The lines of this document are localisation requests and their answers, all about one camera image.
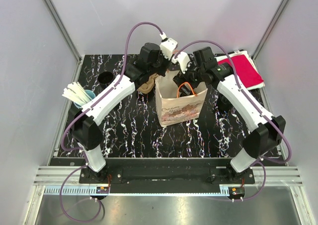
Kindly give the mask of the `beige paper takeout bag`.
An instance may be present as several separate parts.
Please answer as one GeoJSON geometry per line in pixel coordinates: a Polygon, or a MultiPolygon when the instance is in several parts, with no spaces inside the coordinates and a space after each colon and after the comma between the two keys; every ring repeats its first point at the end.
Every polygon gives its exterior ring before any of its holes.
{"type": "Polygon", "coordinates": [[[204,82],[179,86],[173,81],[178,73],[167,71],[155,79],[156,111],[162,127],[197,119],[206,98],[208,89],[204,82]]]}

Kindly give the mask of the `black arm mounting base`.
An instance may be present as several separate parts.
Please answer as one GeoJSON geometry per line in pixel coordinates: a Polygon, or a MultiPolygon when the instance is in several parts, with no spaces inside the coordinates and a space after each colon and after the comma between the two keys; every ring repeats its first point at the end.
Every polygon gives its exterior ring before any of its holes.
{"type": "Polygon", "coordinates": [[[120,184],[131,180],[169,181],[199,180],[214,184],[254,184],[251,169],[237,173],[229,158],[110,158],[99,172],[90,168],[80,171],[79,183],[120,184]]]}

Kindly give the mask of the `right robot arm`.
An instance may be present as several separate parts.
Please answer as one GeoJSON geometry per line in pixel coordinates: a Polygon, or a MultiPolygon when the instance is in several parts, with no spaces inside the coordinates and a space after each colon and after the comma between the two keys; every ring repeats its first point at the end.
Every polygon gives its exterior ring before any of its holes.
{"type": "Polygon", "coordinates": [[[223,108],[233,106],[250,131],[243,140],[242,149],[231,159],[225,172],[230,183],[238,183],[248,168],[281,143],[286,121],[282,116],[273,116],[252,96],[234,74],[232,60],[218,63],[210,47],[193,54],[193,59],[185,52],[171,57],[171,62],[180,67],[174,82],[178,86],[187,82],[193,88],[201,82],[210,84],[220,94],[218,105],[223,108]]]}

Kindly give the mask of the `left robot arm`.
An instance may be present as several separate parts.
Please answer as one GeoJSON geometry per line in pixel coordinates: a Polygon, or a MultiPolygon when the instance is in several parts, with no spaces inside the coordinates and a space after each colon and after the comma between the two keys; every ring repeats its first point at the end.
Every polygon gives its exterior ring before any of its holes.
{"type": "Polygon", "coordinates": [[[102,183],[107,178],[106,160],[100,146],[103,133],[99,125],[117,104],[147,83],[152,75],[165,75],[168,66],[169,59],[164,57],[163,47],[146,43],[138,56],[126,65],[123,75],[118,75],[98,96],[73,112],[75,122],[70,133],[86,156],[94,182],[102,183]]]}

